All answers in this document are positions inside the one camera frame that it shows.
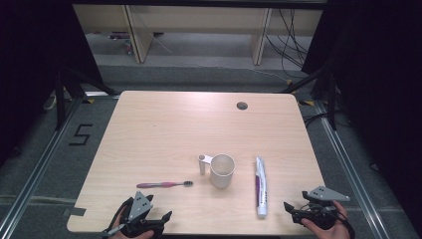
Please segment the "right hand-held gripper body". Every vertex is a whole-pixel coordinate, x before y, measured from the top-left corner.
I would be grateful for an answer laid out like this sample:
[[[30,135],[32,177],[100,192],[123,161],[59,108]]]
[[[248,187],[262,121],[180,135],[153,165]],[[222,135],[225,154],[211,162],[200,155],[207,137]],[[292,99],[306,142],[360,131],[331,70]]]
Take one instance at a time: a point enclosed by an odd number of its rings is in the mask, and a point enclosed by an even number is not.
[[[311,200],[300,209],[294,210],[292,219],[294,223],[302,223],[306,218],[313,222],[317,227],[327,230],[330,229],[338,218],[338,211],[333,205],[334,201],[349,201],[350,197],[325,186],[308,191]]]

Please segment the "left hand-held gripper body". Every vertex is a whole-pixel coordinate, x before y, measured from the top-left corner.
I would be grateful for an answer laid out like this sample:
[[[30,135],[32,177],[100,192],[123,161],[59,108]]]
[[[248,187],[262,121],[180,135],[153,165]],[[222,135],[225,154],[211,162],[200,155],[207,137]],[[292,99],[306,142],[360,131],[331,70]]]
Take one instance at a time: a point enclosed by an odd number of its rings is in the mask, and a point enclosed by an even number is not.
[[[152,209],[152,204],[146,199],[140,191],[137,191],[133,197],[128,198],[122,204],[122,215],[119,224],[124,227],[120,230],[121,233],[128,237],[134,238],[140,234],[152,230],[154,238],[160,238],[164,226],[160,224],[161,219],[147,219],[146,216]]]

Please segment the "pink toothbrush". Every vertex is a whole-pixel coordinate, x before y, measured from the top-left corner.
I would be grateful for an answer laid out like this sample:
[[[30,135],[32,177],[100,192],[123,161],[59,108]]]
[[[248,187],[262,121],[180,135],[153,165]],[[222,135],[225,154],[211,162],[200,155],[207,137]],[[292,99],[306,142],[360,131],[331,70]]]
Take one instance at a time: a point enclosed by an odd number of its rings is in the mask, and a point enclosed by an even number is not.
[[[169,188],[174,186],[185,186],[189,187],[193,185],[193,181],[183,181],[183,182],[172,182],[172,181],[165,181],[165,182],[144,182],[138,183],[136,188]]]

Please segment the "white purple toothpaste tube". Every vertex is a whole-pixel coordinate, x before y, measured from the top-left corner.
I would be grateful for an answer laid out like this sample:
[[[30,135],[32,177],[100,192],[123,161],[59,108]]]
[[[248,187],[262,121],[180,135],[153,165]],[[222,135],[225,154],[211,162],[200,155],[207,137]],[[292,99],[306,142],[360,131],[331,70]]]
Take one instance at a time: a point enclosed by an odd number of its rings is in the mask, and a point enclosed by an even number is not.
[[[267,178],[264,160],[259,156],[256,157],[256,195],[257,215],[265,218],[268,215]]]

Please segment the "white cup with handle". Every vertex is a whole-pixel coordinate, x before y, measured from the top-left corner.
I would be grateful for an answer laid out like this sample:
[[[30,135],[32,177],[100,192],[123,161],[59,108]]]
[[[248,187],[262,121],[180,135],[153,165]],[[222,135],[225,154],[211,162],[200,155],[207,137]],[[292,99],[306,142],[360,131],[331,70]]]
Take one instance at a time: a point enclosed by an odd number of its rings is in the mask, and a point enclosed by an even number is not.
[[[205,174],[206,166],[209,166],[209,179],[216,188],[224,189],[231,184],[236,163],[230,155],[224,153],[214,156],[200,154],[198,164],[201,175]]]

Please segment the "person's right hand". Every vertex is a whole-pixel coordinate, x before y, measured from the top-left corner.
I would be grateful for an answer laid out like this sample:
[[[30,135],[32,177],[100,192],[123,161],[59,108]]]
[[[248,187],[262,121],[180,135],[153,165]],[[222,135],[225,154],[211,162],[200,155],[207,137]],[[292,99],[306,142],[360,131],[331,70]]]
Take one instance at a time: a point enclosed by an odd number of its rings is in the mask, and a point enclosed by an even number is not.
[[[333,205],[338,211],[337,215],[339,218],[346,220],[347,211],[343,208],[343,206],[337,201],[334,201]],[[306,228],[314,233],[317,239],[350,239],[348,229],[340,220],[336,220],[334,225],[328,230],[322,230],[306,218],[302,219],[302,223]]]

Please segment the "person's left hand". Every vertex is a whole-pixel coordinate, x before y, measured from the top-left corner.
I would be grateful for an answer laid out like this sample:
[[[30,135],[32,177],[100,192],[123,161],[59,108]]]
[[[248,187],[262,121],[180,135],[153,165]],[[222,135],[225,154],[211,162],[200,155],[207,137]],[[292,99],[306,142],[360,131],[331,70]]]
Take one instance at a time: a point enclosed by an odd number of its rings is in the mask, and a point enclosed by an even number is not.
[[[115,227],[117,227],[119,225],[119,220],[120,220],[120,217],[122,215],[122,211],[123,211],[123,209],[121,209],[121,211],[117,215],[117,217],[116,217],[116,219],[115,219],[115,221],[114,221],[114,223],[113,223],[113,225],[112,225],[111,228],[115,228]],[[154,232],[152,230],[149,230],[149,231],[146,231],[146,232],[140,234],[137,237],[128,238],[128,237],[124,236],[121,233],[121,231],[118,231],[115,234],[113,234],[112,236],[108,237],[108,239],[151,239],[153,237],[153,235],[154,235]]]

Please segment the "grey tape strip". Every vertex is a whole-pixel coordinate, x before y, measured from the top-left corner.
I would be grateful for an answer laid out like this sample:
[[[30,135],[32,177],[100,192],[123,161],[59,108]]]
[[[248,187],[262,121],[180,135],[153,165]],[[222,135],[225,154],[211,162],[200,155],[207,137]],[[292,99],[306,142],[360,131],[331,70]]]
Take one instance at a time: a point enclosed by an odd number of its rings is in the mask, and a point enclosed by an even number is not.
[[[79,208],[79,207],[69,207],[66,208],[63,212],[64,216],[84,216],[86,213],[86,208]]]

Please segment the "black tape floor mark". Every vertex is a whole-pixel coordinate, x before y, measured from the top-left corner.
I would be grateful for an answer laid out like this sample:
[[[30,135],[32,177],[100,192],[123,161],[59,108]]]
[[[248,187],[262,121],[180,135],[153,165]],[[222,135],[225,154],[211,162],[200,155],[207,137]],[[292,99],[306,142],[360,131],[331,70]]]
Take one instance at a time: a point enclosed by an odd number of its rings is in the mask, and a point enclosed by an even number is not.
[[[74,133],[74,137],[77,141],[71,141],[70,146],[84,146],[87,144],[91,135],[85,132],[86,128],[90,128],[93,125],[91,123],[80,123],[77,130]]]

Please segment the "black metal stand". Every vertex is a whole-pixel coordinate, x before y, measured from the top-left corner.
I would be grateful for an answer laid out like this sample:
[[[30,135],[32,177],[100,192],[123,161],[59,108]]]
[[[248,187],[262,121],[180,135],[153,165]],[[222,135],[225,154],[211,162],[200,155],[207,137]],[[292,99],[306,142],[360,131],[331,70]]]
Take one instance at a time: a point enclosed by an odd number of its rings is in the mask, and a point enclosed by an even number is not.
[[[83,90],[81,83],[87,83],[101,90],[102,92],[105,92],[109,96],[119,95],[118,91],[106,86],[101,77],[95,79],[88,76],[87,74],[84,74],[79,70],[72,69],[66,66],[59,67],[55,79],[55,93],[57,104],[56,129],[60,129],[66,119],[64,90],[67,90],[67,92],[71,95],[73,99],[84,99],[87,94]]]
[[[336,130],[335,126],[335,78],[332,73],[332,67],[329,64],[324,64],[321,68],[316,70],[314,73],[308,75],[296,84],[288,86],[286,89],[281,90],[280,94],[290,94],[301,87],[315,81],[314,88],[312,90],[312,97],[320,99],[324,94],[327,94],[327,119],[328,123],[333,130]]]

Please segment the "dark curtain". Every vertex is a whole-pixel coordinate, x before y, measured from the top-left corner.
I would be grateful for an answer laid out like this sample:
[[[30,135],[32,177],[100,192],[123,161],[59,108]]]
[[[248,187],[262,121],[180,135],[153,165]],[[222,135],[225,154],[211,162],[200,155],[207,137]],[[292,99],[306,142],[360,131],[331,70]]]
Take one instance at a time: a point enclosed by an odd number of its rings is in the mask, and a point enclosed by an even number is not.
[[[354,43],[334,72],[372,160],[422,237],[422,0],[327,0],[303,66],[327,60],[363,7]]]
[[[103,82],[73,0],[0,0],[0,166],[56,84]]]

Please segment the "small red clutter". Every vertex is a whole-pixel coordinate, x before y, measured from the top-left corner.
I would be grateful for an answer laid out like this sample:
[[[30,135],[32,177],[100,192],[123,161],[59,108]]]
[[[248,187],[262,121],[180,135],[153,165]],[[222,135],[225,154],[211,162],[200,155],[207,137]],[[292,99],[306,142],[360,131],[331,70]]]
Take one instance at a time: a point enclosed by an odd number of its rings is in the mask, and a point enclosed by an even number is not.
[[[125,50],[129,55],[133,54],[133,49],[131,46],[131,41],[129,34],[127,32],[111,32],[107,36],[109,39],[117,41],[124,40]]]

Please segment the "beige wooden shelf unit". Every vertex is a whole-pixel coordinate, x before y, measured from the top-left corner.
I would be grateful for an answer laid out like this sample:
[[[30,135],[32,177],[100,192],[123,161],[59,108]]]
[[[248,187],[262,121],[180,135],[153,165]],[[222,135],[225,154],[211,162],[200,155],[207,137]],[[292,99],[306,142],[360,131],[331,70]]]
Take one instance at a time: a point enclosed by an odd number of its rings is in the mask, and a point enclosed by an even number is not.
[[[240,34],[250,37],[253,64],[261,64],[264,41],[269,35],[311,37],[320,10],[276,8],[170,7],[75,4],[86,33],[126,32],[135,59],[145,61],[155,33]]]

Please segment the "aluminium floor rail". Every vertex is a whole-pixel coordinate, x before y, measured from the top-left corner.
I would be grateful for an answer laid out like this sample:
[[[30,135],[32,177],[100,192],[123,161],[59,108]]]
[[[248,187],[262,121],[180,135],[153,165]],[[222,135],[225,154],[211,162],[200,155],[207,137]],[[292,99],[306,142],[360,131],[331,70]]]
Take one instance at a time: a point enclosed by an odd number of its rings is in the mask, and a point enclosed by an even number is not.
[[[57,151],[57,148],[63,139],[64,134],[66,133],[71,119],[73,118],[82,101],[82,99],[75,99],[70,103],[65,114],[64,122],[58,129],[54,131],[51,139],[49,140],[49,143],[36,163],[30,176],[26,180],[23,188],[15,197],[12,206],[2,220],[2,223],[0,224],[0,239],[10,239],[11,235],[13,234],[27,208],[32,195],[38,188],[38,185],[40,184],[40,181],[42,180],[53,158],[53,155]]]
[[[363,181],[358,175],[351,159],[335,129],[332,128],[331,122],[328,119],[322,119],[321,123],[331,142],[331,145],[337,155],[337,158],[343,168],[345,176],[347,177],[350,187],[354,193],[355,199],[358,202],[363,215],[374,235],[375,239],[391,239],[386,230],[386,226],[378,213],[373,201],[371,200]]]

